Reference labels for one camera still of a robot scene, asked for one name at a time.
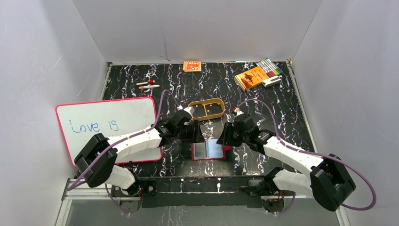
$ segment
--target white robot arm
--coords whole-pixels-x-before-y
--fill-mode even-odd
[[[243,189],[247,194],[274,194],[277,191],[294,191],[313,197],[321,206],[335,211],[356,189],[346,168],[330,159],[324,159],[293,150],[300,150],[283,142],[268,130],[260,130],[251,116],[234,109],[233,123],[224,125],[217,143],[228,146],[247,144],[252,150],[293,167],[290,172],[276,167],[257,186]]]
[[[105,148],[124,139],[99,158],[84,178],[89,187],[106,183],[124,189],[129,195],[137,194],[141,189],[140,186],[147,182],[140,182],[134,172],[114,165],[116,160],[148,148],[170,144],[175,139],[180,139],[184,143],[204,142],[199,122],[192,120],[192,111],[190,107],[184,110],[179,108],[171,119],[159,121],[152,130],[148,130],[150,128],[148,127],[137,136],[132,136],[135,133],[117,137],[96,134],[75,158],[75,164],[80,172],[85,171]],[[329,159],[293,151],[293,145],[287,144],[290,146],[288,148],[274,133],[260,130],[248,114],[239,109],[235,109],[235,112],[237,116],[234,122],[224,125],[218,144],[237,147],[245,143],[253,151],[276,158],[299,171],[290,172],[276,167],[264,177],[264,180],[256,186],[242,189],[243,192],[266,195],[278,191],[294,191],[314,197],[325,209],[335,211],[355,190],[356,186],[343,165]]]

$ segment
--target red whiteboard frame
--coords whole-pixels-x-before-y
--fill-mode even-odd
[[[57,107],[56,107],[57,120],[58,120],[58,124],[60,125],[61,133],[62,133],[62,135],[63,135],[66,148],[68,149],[68,154],[69,154],[69,158],[70,158],[70,160],[71,160],[71,162],[72,162],[72,165],[76,167],[75,163],[73,162],[71,152],[69,151],[68,143],[66,142],[66,137],[65,137],[65,134],[64,134],[64,130],[63,130],[63,128],[62,128],[61,121],[60,121],[60,117],[59,117],[58,111],[57,111],[58,107],[61,107],[61,106],[69,106],[69,105],[93,104],[93,103],[99,103],[99,102],[124,101],[124,100],[132,100],[132,99],[145,99],[145,98],[150,99],[150,100],[152,101],[152,103],[153,103],[153,105],[154,105],[154,114],[155,114],[155,118],[157,118],[157,110],[156,110],[156,107],[155,107],[155,101],[154,101],[154,99],[153,99],[152,97],[133,97],[133,98],[113,99],[113,100],[97,100],[97,101],[88,101],[88,102],[79,102],[79,103],[69,103],[69,104],[57,105]],[[134,161],[134,163],[136,163],[136,162],[159,161],[159,160],[161,160],[161,159],[162,159],[162,148],[161,148],[161,147],[160,147],[160,154],[161,154],[161,157],[160,157],[159,159],[144,160],[144,161]],[[129,162],[118,162],[117,164],[123,164],[123,163],[129,163]]]

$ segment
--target black marble surface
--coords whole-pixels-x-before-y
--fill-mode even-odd
[[[287,64],[277,62],[277,65],[284,72],[280,75],[281,84],[268,88],[259,85],[248,91],[243,91],[234,82],[234,75],[253,68],[256,66],[255,63],[202,64],[202,71],[196,73],[183,72],[183,64],[112,65],[103,99],[150,96],[158,108],[160,95],[164,89],[172,91],[183,107],[192,101],[220,98],[226,108],[224,116],[201,122],[205,139],[217,139],[222,133],[224,123],[232,121],[230,112],[233,108],[248,98],[256,97],[268,104],[274,112],[281,137],[305,150],[314,151]],[[148,80],[155,80],[160,88],[139,89],[135,85]],[[260,128],[274,130],[271,116],[261,104],[247,103],[241,109],[248,112]],[[176,107],[172,98],[164,98],[161,118],[170,117],[175,112]],[[135,163],[133,170],[142,177],[222,177],[266,175],[276,166],[289,169],[280,161],[254,152],[246,145],[227,151],[225,159],[201,161],[192,160],[190,147],[191,145],[174,142],[164,147],[161,160]]]

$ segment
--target small orange box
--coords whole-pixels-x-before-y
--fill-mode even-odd
[[[183,71],[185,72],[200,72],[201,61],[185,61],[183,63]]]

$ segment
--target white backdrop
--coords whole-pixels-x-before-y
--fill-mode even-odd
[[[293,58],[322,0],[73,0],[107,62]]]
[[[98,100],[106,62],[72,1],[0,1],[0,218],[54,225],[76,168],[58,104]]]
[[[372,182],[377,204],[348,210],[352,226],[398,224],[399,2],[325,0],[294,57],[294,71],[318,150],[335,153]],[[371,202],[356,191],[346,204]]]

